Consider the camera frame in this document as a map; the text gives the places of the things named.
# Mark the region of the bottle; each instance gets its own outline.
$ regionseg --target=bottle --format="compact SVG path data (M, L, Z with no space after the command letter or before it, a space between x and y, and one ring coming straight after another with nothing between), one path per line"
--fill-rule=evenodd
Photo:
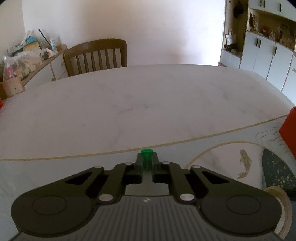
M55 53L57 53L57 46L55 44L54 39L50 38L50 44L52 46L52 51L54 51Z

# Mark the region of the red box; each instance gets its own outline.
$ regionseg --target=red box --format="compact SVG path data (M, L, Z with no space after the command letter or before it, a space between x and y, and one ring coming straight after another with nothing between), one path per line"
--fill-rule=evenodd
M291 109L279 133L296 158L296 107Z

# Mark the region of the gold speckled pattern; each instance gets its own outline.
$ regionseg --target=gold speckled pattern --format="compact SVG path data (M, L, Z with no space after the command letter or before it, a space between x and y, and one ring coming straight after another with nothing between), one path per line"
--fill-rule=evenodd
M266 187L278 186L283 190L296 187L296 177L290 168L282 159L267 149L263 151L262 167Z

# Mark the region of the green bottle cap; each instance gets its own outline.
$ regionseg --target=green bottle cap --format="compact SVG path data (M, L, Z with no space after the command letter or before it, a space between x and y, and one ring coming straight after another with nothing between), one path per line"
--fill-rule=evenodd
M141 155L143 156L143 168L145 170L149 170L151 168L151 156L152 156L153 150L151 149L143 149L141 150Z

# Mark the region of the wooden chair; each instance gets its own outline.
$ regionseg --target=wooden chair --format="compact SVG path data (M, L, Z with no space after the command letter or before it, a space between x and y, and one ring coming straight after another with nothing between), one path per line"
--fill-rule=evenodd
M95 51L98 51L99 69L103 70L101 50L105 50L106 67L107 67L107 69L110 69L109 55L108 55L108 51L107 51L108 49L112 49L112 51L113 51L113 66L114 66L114 68L117 68L115 49L120 49L121 67L127 67L126 41L121 40L121 39L100 39L100 40L94 40L91 42L86 42L86 43L76 45L76 46L68 49L64 53L64 61L65 61L68 75L69 76L75 75L74 70L73 70L73 65L71 63L71 58L73 58L73 57L76 57L79 74L82 74L79 55L83 55L85 72L86 73L89 72L89 66L88 66L87 57L86 57L87 53L91 53L92 71L96 71L96 65L95 65L94 53L93 53Z

